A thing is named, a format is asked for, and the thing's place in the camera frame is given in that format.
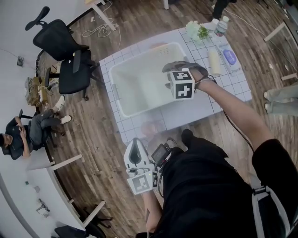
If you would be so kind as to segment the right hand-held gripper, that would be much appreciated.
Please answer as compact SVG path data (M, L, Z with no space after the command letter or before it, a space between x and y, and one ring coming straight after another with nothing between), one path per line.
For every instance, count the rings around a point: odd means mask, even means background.
M193 63L174 61L162 68L162 72L167 73L169 88L174 100L191 100L194 98L195 80L188 69L191 67L193 67Z

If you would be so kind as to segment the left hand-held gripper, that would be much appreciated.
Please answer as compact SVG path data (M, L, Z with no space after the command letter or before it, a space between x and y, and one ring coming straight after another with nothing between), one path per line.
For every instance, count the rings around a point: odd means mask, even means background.
M140 139L132 139L126 148L123 159L128 168L127 182L134 195L157 188L157 170L154 164L150 164L149 154Z

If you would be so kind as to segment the person's right hand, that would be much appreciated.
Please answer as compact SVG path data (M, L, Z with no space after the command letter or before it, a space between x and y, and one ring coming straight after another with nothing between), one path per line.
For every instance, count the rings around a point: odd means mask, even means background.
M190 73L195 80L195 89L198 89L198 86L202 80L208 78L208 71L202 66L190 68Z

